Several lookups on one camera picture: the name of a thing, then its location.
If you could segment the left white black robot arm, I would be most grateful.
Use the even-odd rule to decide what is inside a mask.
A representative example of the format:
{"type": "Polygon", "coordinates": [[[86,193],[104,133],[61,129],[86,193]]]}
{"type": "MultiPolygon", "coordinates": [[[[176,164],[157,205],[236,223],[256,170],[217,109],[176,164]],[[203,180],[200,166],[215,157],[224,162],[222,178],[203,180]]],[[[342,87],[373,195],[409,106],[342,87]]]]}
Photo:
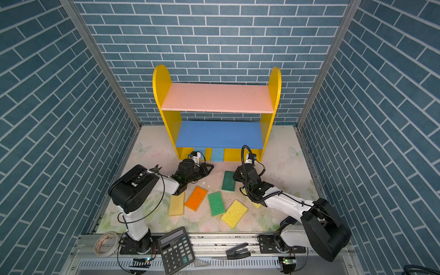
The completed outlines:
{"type": "Polygon", "coordinates": [[[210,175],[214,165],[206,162],[203,153],[193,151],[181,161],[172,176],[160,173],[160,167],[145,168],[136,165],[112,184],[108,195],[122,215],[118,221],[127,228],[121,238],[123,245],[137,254],[147,254],[152,248],[151,230],[144,220],[143,204],[154,190],[177,197],[184,193],[189,183],[196,183],[210,175]]]}

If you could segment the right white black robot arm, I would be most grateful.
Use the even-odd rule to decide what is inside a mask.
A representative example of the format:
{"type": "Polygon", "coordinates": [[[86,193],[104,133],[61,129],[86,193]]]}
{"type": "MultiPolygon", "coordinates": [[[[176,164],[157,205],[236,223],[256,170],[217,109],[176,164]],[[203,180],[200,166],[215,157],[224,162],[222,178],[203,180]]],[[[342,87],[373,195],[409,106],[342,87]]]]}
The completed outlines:
{"type": "Polygon", "coordinates": [[[246,195],[253,203],[279,210],[300,222],[311,247],[324,260],[334,261],[349,243],[351,231],[327,200],[305,200],[283,192],[262,181],[261,174],[251,162],[242,162],[233,179],[243,183],[246,195]]]}

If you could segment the yellow pink blue shelf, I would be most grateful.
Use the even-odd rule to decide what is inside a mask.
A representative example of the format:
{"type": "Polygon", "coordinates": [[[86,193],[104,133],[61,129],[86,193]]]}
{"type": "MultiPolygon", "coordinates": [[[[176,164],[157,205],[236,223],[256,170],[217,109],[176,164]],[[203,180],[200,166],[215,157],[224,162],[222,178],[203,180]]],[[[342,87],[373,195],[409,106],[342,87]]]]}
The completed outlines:
{"type": "Polygon", "coordinates": [[[213,161],[221,149],[223,160],[238,162],[247,145],[262,161],[281,97],[282,75],[272,69],[267,86],[172,82],[165,65],[154,69],[155,101],[178,159],[205,149],[213,161]],[[260,115],[259,122],[184,121],[182,112],[243,113],[260,115]]]}

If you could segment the dark green scrub sponge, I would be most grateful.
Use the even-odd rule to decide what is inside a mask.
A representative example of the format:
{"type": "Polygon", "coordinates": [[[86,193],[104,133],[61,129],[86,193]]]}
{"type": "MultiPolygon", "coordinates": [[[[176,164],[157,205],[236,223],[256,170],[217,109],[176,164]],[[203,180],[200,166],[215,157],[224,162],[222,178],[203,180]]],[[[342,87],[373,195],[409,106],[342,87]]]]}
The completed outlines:
{"type": "Polygon", "coordinates": [[[222,183],[222,191],[235,192],[236,181],[233,171],[225,171],[222,183]]]}

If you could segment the orange sponge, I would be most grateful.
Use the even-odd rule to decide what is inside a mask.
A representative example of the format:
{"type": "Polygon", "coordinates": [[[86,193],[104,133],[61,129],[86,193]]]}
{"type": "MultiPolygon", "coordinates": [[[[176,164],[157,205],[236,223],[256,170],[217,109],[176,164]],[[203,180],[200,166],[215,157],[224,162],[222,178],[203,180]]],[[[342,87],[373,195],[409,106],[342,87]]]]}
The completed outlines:
{"type": "Polygon", "coordinates": [[[191,196],[184,205],[196,212],[199,209],[203,200],[205,199],[206,195],[207,195],[206,189],[196,186],[193,192],[191,193],[191,196]]]}

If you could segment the pale yellow sponge left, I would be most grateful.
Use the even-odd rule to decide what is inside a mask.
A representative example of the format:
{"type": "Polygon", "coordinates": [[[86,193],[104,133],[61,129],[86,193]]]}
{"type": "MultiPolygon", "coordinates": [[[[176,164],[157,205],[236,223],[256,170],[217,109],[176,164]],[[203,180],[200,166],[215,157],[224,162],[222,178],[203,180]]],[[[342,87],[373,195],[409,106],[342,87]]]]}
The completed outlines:
{"type": "Polygon", "coordinates": [[[168,215],[170,217],[184,215],[185,192],[180,195],[171,195],[168,215]]]}

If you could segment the yellow sponge front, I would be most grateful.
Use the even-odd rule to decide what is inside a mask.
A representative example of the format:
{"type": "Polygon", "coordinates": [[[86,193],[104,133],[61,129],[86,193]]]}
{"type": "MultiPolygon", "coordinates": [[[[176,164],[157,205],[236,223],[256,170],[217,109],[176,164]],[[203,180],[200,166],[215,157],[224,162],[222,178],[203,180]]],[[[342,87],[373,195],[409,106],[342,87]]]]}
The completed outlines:
{"type": "Polygon", "coordinates": [[[221,217],[221,220],[223,220],[228,227],[234,229],[247,211],[248,208],[244,204],[235,200],[227,209],[226,213],[221,217]]]}

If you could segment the bright green sponge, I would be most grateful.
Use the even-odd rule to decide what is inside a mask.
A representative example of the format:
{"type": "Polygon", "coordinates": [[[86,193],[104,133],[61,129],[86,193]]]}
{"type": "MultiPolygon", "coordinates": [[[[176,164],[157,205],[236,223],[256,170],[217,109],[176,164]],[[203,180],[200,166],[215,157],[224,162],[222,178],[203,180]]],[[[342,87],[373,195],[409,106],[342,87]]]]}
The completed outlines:
{"type": "Polygon", "coordinates": [[[225,206],[220,191],[208,195],[210,211],[213,217],[226,213],[225,206]]]}

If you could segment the black binder clip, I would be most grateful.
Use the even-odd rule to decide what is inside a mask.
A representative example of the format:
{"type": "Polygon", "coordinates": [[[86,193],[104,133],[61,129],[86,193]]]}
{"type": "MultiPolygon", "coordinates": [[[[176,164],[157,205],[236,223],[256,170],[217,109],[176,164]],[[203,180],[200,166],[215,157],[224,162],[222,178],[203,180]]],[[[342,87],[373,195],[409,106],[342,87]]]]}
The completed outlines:
{"type": "Polygon", "coordinates": [[[226,258],[228,260],[240,260],[250,256],[251,252],[248,250],[247,242],[234,246],[226,251],[226,258]]]}

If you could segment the black desk calculator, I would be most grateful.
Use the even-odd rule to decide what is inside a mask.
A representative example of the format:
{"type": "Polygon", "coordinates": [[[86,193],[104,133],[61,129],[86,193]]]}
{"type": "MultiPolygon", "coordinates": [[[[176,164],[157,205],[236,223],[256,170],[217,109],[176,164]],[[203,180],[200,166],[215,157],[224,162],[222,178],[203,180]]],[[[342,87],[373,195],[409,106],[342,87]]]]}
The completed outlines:
{"type": "Polygon", "coordinates": [[[163,267],[167,275],[189,266],[195,255],[184,227],[177,228],[158,239],[163,267]]]}

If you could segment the green handled pliers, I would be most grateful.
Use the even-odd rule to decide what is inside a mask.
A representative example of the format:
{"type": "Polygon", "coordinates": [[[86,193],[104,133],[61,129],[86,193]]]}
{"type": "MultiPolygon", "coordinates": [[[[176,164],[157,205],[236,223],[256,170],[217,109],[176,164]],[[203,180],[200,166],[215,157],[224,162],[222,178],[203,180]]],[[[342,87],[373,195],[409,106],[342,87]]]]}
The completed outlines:
{"type": "Polygon", "coordinates": [[[159,165],[156,165],[155,167],[150,168],[150,169],[149,169],[149,172],[152,173],[152,174],[160,174],[160,169],[161,169],[161,168],[162,168],[162,167],[159,167],[159,165]]]}

